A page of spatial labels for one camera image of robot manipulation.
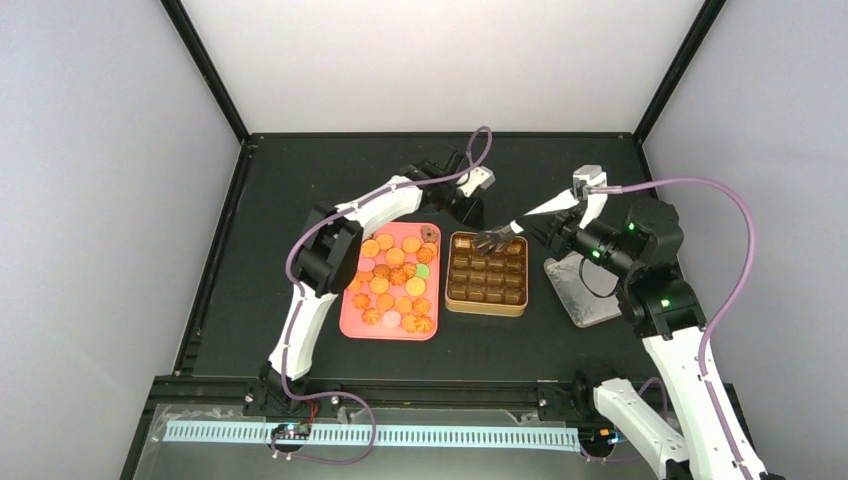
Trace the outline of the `gold cookie tin box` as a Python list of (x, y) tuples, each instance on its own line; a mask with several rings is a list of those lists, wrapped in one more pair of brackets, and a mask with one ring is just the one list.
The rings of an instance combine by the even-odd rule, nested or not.
[(529, 299), (528, 242), (518, 236), (493, 253), (474, 248), (472, 232), (450, 237), (444, 304), (457, 313), (520, 317)]

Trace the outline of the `green round cookie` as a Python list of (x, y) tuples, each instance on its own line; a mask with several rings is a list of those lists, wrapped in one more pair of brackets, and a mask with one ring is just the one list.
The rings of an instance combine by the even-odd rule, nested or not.
[(430, 268), (426, 264), (419, 263), (416, 265), (415, 276), (422, 279), (427, 279), (430, 276)]

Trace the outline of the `pink plastic tray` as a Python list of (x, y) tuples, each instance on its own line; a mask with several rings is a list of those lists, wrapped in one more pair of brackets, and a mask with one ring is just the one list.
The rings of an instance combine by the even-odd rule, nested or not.
[[(441, 292), (441, 245), (442, 234), (437, 245), (424, 243), (420, 228), (432, 223), (390, 222), (368, 234), (360, 248), (360, 256), (372, 258), (376, 267), (372, 273), (357, 270), (354, 279), (344, 291), (339, 314), (340, 331), (348, 338), (367, 340), (394, 340), (423, 342), (437, 332), (439, 294)], [(405, 291), (405, 283), (415, 276), (416, 265), (422, 263), (430, 268), (425, 279), (426, 292), (412, 297)], [(362, 312), (376, 307), (383, 313), (394, 310), (402, 315), (399, 327), (387, 329), (381, 321), (373, 326), (362, 322)], [(417, 316), (428, 316), (435, 322), (430, 333), (415, 331)]]

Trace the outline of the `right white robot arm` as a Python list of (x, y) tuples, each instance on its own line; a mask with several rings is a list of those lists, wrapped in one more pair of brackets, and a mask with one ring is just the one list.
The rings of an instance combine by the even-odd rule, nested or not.
[(677, 422), (670, 425), (630, 381), (595, 372), (577, 374), (569, 392), (578, 416), (609, 420), (660, 479), (770, 478), (713, 359), (714, 323), (678, 270), (684, 234), (676, 209), (653, 198), (638, 200), (615, 228), (599, 218), (610, 194), (608, 187), (563, 192), (503, 227), (478, 233), (473, 245), (490, 254), (526, 234), (554, 258), (575, 253), (615, 276), (620, 313), (655, 364)]

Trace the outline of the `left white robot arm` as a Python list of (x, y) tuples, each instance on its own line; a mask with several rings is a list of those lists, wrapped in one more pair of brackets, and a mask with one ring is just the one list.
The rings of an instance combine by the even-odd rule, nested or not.
[(291, 307), (277, 345), (269, 355), (270, 368), (280, 375), (281, 390), (293, 401), (332, 397), (332, 392), (297, 394), (290, 383), (301, 379), (312, 366), (313, 352), (328, 310), (357, 272), (364, 237), (423, 206), (446, 209), (456, 197), (471, 198), (462, 187), (472, 173), (482, 169), (489, 150), (473, 157), (467, 149), (468, 167), (445, 167), (432, 176), (408, 165), (384, 184), (363, 196), (330, 205), (315, 205), (306, 228), (286, 258), (285, 274), (293, 286)]

